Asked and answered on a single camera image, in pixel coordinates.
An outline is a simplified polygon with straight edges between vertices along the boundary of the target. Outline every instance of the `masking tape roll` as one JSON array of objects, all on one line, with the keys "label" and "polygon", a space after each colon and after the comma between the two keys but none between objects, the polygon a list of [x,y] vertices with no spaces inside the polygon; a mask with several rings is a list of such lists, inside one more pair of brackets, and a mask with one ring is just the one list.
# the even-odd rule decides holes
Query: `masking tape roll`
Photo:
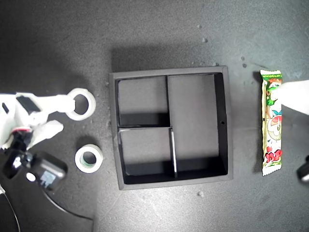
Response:
[{"label": "masking tape roll", "polygon": [[[96,162],[94,164],[86,162],[86,160],[84,159],[85,152],[90,152],[96,157]],[[93,144],[87,144],[83,146],[75,154],[75,164],[78,167],[78,169],[84,173],[96,172],[100,168],[103,159],[104,157],[101,149]]]},{"label": "masking tape roll", "polygon": [[68,96],[71,97],[72,99],[74,99],[77,95],[83,95],[87,99],[88,109],[87,109],[86,113],[84,113],[83,115],[80,115],[80,114],[76,113],[75,111],[72,111],[72,112],[68,112],[66,114],[72,120],[81,121],[81,120],[84,120],[84,119],[92,116],[92,114],[96,110],[97,104],[96,104],[95,97],[92,95],[92,93],[90,93],[85,88],[75,88],[70,93],[68,93]]}]

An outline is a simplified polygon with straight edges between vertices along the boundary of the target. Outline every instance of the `black divided tray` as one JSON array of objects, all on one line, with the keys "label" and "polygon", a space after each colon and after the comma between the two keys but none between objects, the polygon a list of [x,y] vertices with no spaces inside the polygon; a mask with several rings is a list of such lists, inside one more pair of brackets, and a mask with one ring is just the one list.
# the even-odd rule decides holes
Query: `black divided tray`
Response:
[{"label": "black divided tray", "polygon": [[110,74],[120,189],[233,178],[227,67]]}]

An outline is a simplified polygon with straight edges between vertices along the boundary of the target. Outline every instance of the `white ring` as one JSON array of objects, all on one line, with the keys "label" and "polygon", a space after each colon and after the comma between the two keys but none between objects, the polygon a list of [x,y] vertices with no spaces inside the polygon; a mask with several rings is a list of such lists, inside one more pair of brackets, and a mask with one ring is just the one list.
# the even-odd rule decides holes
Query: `white ring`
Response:
[{"label": "white ring", "polygon": [[84,120],[84,119],[92,116],[92,114],[96,110],[97,104],[96,104],[95,97],[92,95],[92,93],[90,93],[85,88],[75,88],[70,93],[68,93],[68,96],[71,97],[72,99],[74,99],[77,95],[83,95],[87,99],[88,109],[87,109],[86,113],[84,113],[83,115],[80,115],[80,114],[76,113],[75,111],[72,111],[72,112],[68,112],[66,114],[70,119],[73,119],[75,121],[81,121],[81,120]]},{"label": "white ring", "polygon": [[[84,153],[91,152],[96,157],[94,164],[89,164],[84,160]],[[84,173],[94,173],[97,171],[103,162],[103,153],[101,149],[93,144],[87,144],[80,148],[75,154],[75,164],[79,170]]]}]

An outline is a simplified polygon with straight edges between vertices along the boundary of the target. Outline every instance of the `black wire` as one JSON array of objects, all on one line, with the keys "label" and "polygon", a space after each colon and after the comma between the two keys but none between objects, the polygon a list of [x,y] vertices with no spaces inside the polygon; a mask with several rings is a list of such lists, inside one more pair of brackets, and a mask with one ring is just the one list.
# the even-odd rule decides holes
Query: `black wire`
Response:
[{"label": "black wire", "polygon": [[91,232],[93,232],[93,229],[94,229],[94,220],[93,218],[90,218],[90,217],[86,217],[86,216],[83,216],[83,215],[79,215],[79,214],[76,214],[74,212],[71,212],[63,207],[61,207],[58,203],[56,203],[49,195],[48,193],[45,191],[45,189],[43,189],[43,194],[45,195],[45,197],[50,201],[50,203],[52,203],[54,206],[56,206],[58,209],[60,209],[62,212],[64,213],[67,213],[67,214],[71,214],[77,218],[82,218],[82,219],[86,219],[86,220],[89,220],[91,221]]},{"label": "black wire", "polygon": [[17,223],[18,232],[20,232],[19,221],[18,221],[18,219],[17,219],[17,215],[16,215],[16,213],[15,213],[15,210],[14,210],[14,208],[13,208],[13,206],[12,206],[12,204],[11,204],[9,198],[8,198],[8,196],[6,195],[6,193],[4,193],[3,195],[5,196],[6,200],[8,201],[8,203],[9,203],[9,205],[10,205],[10,207],[11,207],[11,210],[12,210],[12,212],[13,212],[13,214],[14,214],[14,217],[15,217],[15,220],[16,220],[16,223]]}]

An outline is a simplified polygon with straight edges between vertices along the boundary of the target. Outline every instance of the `snack wrapper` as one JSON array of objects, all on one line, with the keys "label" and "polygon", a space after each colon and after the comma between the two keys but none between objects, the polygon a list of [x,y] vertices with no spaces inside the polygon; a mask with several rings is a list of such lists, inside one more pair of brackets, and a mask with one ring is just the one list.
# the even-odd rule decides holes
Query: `snack wrapper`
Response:
[{"label": "snack wrapper", "polygon": [[276,89],[282,83],[280,71],[260,71],[262,84],[262,133],[263,133],[263,168],[262,173],[268,175],[281,169],[281,100]]}]

